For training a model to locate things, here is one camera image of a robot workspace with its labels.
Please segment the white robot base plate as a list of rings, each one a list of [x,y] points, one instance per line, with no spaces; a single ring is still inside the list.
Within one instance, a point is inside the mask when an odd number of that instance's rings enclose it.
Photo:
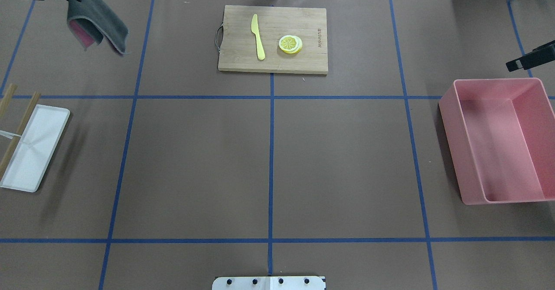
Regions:
[[[321,276],[218,277],[212,290],[326,290]]]

